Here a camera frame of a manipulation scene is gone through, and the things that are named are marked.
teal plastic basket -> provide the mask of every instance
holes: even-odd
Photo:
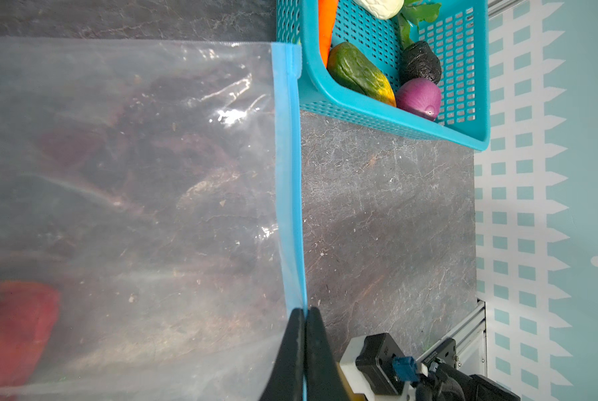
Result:
[[[439,18],[411,38],[426,40],[441,60],[442,107],[426,120],[337,84],[319,54],[318,0],[277,0],[277,40],[302,45],[302,109],[412,139],[446,139],[484,150],[490,138],[485,0],[444,0]],[[397,21],[379,20],[353,0],[339,0],[332,46],[357,46],[399,89]]]

papaya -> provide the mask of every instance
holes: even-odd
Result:
[[[341,86],[396,107],[388,78],[354,44],[333,47],[326,69]]]

dark avocado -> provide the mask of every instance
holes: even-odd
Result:
[[[415,78],[426,78],[435,84],[441,79],[439,58],[423,40],[411,44],[402,52],[402,62],[399,65],[401,85]]]

red onion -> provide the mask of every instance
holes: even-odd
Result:
[[[441,106],[441,91],[426,78],[415,78],[399,88],[395,101],[402,110],[434,120]]]

white cauliflower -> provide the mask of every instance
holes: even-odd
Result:
[[[404,6],[404,0],[355,0],[355,3],[379,19],[396,16]]]

